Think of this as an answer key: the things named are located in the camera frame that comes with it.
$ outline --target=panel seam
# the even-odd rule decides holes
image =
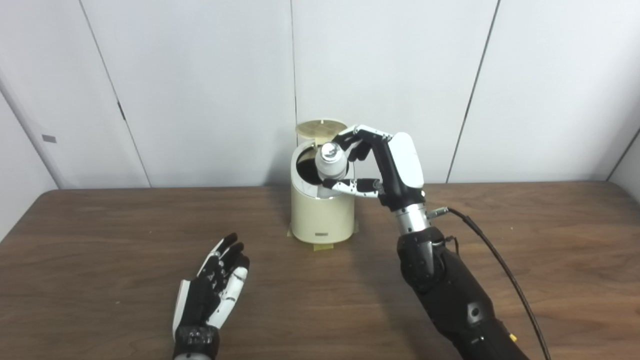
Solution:
[[[491,33],[493,32],[493,25],[495,24],[495,19],[496,19],[496,16],[498,15],[500,2],[501,0],[498,0],[495,4],[495,10],[493,11],[491,25],[489,26],[489,32],[487,32],[486,40],[484,41],[484,49],[482,50],[482,56],[480,56],[480,63],[478,64],[478,70],[476,71],[476,78],[474,79],[474,84],[471,87],[471,94],[469,95],[469,101],[467,102],[467,109],[465,110],[465,116],[462,119],[462,125],[460,126],[460,132],[458,133],[458,140],[456,141],[456,147],[453,150],[453,156],[451,157],[451,164],[449,165],[449,172],[447,173],[447,179],[445,180],[445,183],[449,183],[449,179],[451,178],[451,171],[453,170],[453,165],[456,161],[456,156],[458,155],[458,147],[460,147],[460,140],[462,139],[462,133],[465,130],[467,117],[469,115],[469,109],[471,108],[471,102],[474,99],[478,78],[480,77],[480,71],[482,70],[482,65],[484,63],[484,56],[486,55],[486,50],[489,47],[489,40],[491,39]]]
[[[147,183],[149,184],[149,187],[152,188],[153,186],[151,185],[151,180],[149,179],[147,168],[145,167],[145,164],[142,161],[142,156],[140,156],[140,151],[138,150],[138,145],[136,144],[136,140],[133,138],[131,127],[129,126],[129,122],[127,121],[127,118],[124,114],[124,110],[122,109],[122,103],[120,102],[120,98],[118,97],[118,92],[116,92],[116,88],[113,84],[113,80],[111,80],[111,74],[109,73],[109,69],[107,68],[107,63],[104,61],[102,50],[100,50],[100,45],[98,45],[98,40],[95,38],[95,33],[93,32],[93,27],[91,26],[91,22],[89,21],[89,16],[86,14],[86,10],[84,9],[84,4],[82,0],[78,0],[78,3],[80,4],[80,9],[82,9],[82,13],[84,15],[86,25],[89,27],[89,32],[91,33],[91,37],[93,38],[93,43],[95,44],[95,48],[98,50],[98,55],[100,56],[100,60],[102,61],[102,67],[104,68],[104,72],[107,74],[107,79],[109,79],[109,84],[111,85],[111,91],[113,92],[113,96],[116,98],[116,105],[120,110],[122,120],[124,120],[124,123],[127,126],[127,132],[129,132],[129,138],[131,138],[131,143],[133,143],[133,148],[136,151],[136,154],[138,155],[138,161],[140,162],[142,171],[145,173],[145,177],[147,178]]]

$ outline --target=prosthetic arm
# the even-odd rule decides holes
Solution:
[[[236,305],[249,270],[235,233],[211,250],[192,281],[180,283],[173,314],[173,360],[215,360],[218,330]]]
[[[381,179],[340,179],[343,157],[364,160],[373,152]],[[424,178],[413,140],[367,126],[353,126],[326,143],[316,155],[323,186],[361,197],[377,197],[396,216],[401,273],[440,334],[464,360],[527,360],[495,317],[489,296],[447,239],[429,219],[447,208],[427,212]]]

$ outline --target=black cable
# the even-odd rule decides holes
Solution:
[[[464,215],[463,213],[459,212],[458,210],[455,210],[455,209],[452,209],[452,208],[449,208],[449,212],[452,213],[453,215],[456,215],[457,217],[461,218],[462,221],[464,221],[464,223],[467,224],[471,228],[471,230],[473,230],[478,236],[480,236],[480,239],[482,239],[484,241],[484,243],[489,248],[489,250],[491,250],[491,253],[493,254],[493,256],[495,256],[495,259],[498,261],[498,263],[500,263],[500,266],[502,266],[502,269],[504,269],[504,272],[507,274],[507,277],[509,277],[509,280],[511,281],[513,287],[515,288],[516,292],[518,293],[518,296],[520,297],[520,301],[522,301],[522,305],[524,306],[524,309],[527,311],[527,315],[529,316],[529,319],[531,320],[531,324],[533,325],[533,329],[536,331],[536,336],[538,337],[538,341],[540,342],[540,347],[542,348],[542,352],[545,355],[545,359],[546,360],[551,360],[551,355],[549,354],[549,349],[547,348],[547,344],[545,343],[544,336],[542,336],[542,330],[540,330],[540,326],[538,325],[538,321],[536,320],[536,316],[533,315],[533,310],[531,310],[531,306],[529,306],[529,302],[527,301],[527,298],[524,296],[524,293],[522,292],[522,289],[520,288],[520,285],[518,285],[518,281],[516,281],[515,276],[513,275],[513,273],[511,273],[511,270],[509,270],[509,267],[507,266],[507,263],[504,262],[502,256],[500,256],[500,254],[498,253],[498,250],[495,249],[495,247],[493,246],[491,241],[489,241],[489,239],[484,235],[482,230],[480,230],[478,225],[476,225],[476,223],[473,220],[471,220],[470,217],[468,217],[468,216]]]

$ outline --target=metal wrist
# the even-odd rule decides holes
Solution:
[[[416,233],[430,227],[424,204],[413,204],[394,211],[400,234]]]

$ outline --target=wooden table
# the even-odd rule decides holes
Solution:
[[[524,289],[554,359],[640,357],[640,206],[611,183],[426,186],[470,215]],[[235,231],[249,278],[218,359],[459,359],[399,273],[397,230],[358,199],[333,250],[286,237],[288,188],[58,190],[0,244],[0,358],[169,359],[179,281]],[[435,220],[531,359],[524,310],[485,246]]]

